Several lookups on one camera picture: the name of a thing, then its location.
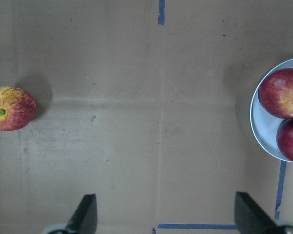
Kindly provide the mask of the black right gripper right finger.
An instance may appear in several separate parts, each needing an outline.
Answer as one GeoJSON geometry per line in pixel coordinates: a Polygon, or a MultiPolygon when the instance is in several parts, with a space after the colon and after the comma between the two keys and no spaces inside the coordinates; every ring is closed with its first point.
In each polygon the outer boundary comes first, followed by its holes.
{"type": "Polygon", "coordinates": [[[246,192],[236,192],[234,222],[241,234],[293,234],[293,225],[277,224],[246,192]]]}

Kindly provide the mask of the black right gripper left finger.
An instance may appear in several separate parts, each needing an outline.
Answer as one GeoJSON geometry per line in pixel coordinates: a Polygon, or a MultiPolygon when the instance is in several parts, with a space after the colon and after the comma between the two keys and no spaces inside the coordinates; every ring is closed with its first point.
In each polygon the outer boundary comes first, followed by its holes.
{"type": "Polygon", "coordinates": [[[66,224],[46,227],[43,234],[95,234],[98,225],[97,199],[95,194],[84,195],[66,224]]]}

